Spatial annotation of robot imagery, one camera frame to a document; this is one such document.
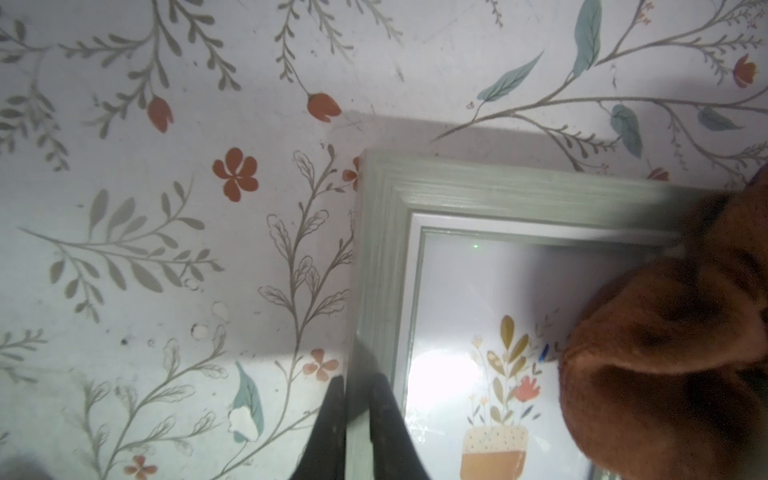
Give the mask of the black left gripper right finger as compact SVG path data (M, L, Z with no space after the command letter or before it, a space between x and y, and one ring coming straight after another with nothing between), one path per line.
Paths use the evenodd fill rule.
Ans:
M372 377L368 402L374 478L429 480L384 374Z

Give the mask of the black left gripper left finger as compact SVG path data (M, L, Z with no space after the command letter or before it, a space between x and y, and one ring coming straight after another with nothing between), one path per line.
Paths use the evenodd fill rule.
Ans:
M347 400L344 377L330 380L306 448L290 480L344 480Z

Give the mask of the brown cloth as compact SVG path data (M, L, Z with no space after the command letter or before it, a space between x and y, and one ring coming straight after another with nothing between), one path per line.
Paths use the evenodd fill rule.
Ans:
M560 359L571 436L625 479L733 478L767 423L766 171L697 204L683 243L605 285Z

